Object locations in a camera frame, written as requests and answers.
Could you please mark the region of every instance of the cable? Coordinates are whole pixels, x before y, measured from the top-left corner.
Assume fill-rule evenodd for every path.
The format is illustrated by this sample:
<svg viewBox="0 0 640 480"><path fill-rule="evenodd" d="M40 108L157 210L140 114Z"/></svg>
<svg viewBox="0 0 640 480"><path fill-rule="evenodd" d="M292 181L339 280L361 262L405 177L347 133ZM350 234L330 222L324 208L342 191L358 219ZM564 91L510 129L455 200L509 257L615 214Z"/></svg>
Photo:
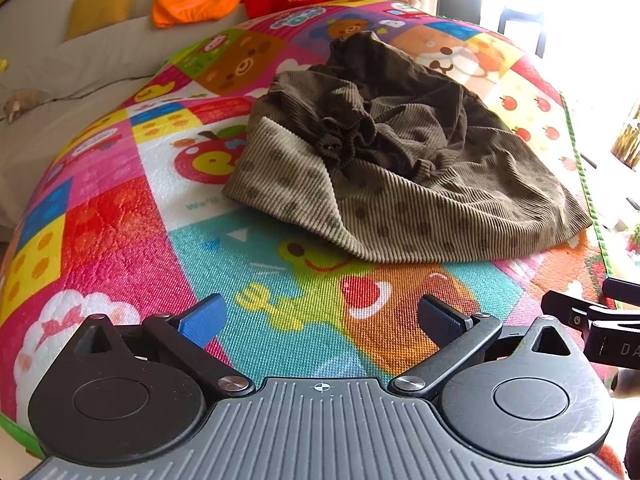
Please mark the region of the cable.
<svg viewBox="0 0 640 480"><path fill-rule="evenodd" d="M107 86L111 86L111 85L116 84L116 83L121 83L123 81L137 81L139 79L147 79L147 78L151 78L151 77L153 77L155 75L156 75L156 73L149 74L149 75L141 75L141 76L136 76L136 77L125 77L123 79L118 79L117 81L112 81L110 83L102 85L102 86L100 86L100 87L98 87L98 88L96 88L94 90L91 90L90 92L87 92L86 94L82 94L82 95L79 95L79 96L76 96L75 94L69 94L68 96L65 96L65 97L58 97L58 98L55 98L55 99L48 99L46 101L43 101L43 102L37 104L31 110L35 110L36 108L38 108L38 107L40 107L42 105L46 105L46 104L49 104L49 103L55 103L57 101L75 101L75 100L78 100L78 99L84 99L85 97L88 97L89 95L94 94L94 93L102 90L103 88L107 88ZM7 119L6 116L0 118L0 122L5 121L6 119Z"/></svg>

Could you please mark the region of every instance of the play mat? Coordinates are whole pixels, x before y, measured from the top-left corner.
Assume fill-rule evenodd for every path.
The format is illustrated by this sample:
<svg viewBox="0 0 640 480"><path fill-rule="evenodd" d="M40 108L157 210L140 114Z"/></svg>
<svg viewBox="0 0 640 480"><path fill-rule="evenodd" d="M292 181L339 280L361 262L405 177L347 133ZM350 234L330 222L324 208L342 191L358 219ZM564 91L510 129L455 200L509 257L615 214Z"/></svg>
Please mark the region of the play mat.
<svg viewBox="0 0 640 480"><path fill-rule="evenodd" d="M91 313L134 324L217 292L226 308L209 316L206 349L257 384L386 382L436 351L415 317L425 293L507 324L530 323L549 289L598 300L606 269L593 227L513 261L379 266L222 195L274 74L323 63L333 39L360 30L476 92L587 208L561 96L498 34L388 0L225 30L80 132L38 185L0 271L1 423L18 441L37 452L30 395Z"/></svg>

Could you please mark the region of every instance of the yellow pillow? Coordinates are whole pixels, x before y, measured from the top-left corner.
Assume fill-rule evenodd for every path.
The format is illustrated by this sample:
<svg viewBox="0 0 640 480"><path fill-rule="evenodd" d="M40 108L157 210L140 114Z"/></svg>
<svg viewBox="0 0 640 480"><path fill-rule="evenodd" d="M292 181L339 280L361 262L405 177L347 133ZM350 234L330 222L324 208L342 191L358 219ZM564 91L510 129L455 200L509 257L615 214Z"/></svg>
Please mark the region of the yellow pillow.
<svg viewBox="0 0 640 480"><path fill-rule="evenodd" d="M66 40L129 19L133 0L74 0Z"/></svg>

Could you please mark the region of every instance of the metal screw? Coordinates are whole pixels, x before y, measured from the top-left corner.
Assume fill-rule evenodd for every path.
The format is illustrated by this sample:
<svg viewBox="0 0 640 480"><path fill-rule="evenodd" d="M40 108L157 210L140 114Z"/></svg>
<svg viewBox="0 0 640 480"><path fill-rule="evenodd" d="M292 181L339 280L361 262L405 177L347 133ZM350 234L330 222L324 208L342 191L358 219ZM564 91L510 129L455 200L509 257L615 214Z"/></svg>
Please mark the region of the metal screw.
<svg viewBox="0 0 640 480"><path fill-rule="evenodd" d="M426 385L427 383L423 378L415 375L403 375L394 379L394 386L403 392L417 392Z"/></svg>
<svg viewBox="0 0 640 480"><path fill-rule="evenodd" d="M218 387L226 392L241 392L249 387L249 381L238 375L227 375L218 380Z"/></svg>

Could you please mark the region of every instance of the green mat edging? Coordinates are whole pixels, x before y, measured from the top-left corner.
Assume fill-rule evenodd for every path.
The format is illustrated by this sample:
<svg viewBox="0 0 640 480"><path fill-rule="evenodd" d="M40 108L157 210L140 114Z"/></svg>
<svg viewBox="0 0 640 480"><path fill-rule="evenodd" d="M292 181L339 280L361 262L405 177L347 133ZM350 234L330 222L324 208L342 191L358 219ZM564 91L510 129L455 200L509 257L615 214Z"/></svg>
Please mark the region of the green mat edging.
<svg viewBox="0 0 640 480"><path fill-rule="evenodd" d="M29 433L29 431L18 426L17 423L12 421L4 413L0 413L0 428L5 430L12 439L23 446L27 451L44 460L44 453L40 449L36 438Z"/></svg>
<svg viewBox="0 0 640 480"><path fill-rule="evenodd" d="M602 227L600 225L600 221L598 220L598 215L596 213L596 208L593 204L593 197L591 196L591 191L589 190L589 184L587 183L587 177L584 173L584 166L582 164L582 156L578 151L578 147L575 142L575 132L574 125L571 122L571 114L569 113L569 107L566 104L566 100L564 98L564 94L559 92L560 98L562 99L562 107L564 108L564 118L566 120L566 126L569 129L569 137L571 139L571 146L574 149L574 158L575 165L578 167L578 174L580 175L580 183L582 184L582 191L584 193L584 197L587 201L587 206L589 207L589 215L591 216L591 221L593 221L593 229L596 233L596 238L598 239L598 245L600 247L600 253L602 254L602 260L604 261L604 268L607 274L612 274L611 261L609 259L609 251L607 251L607 244L604 241L602 236ZM622 305L619 301L614 302L616 308L622 308Z"/></svg>

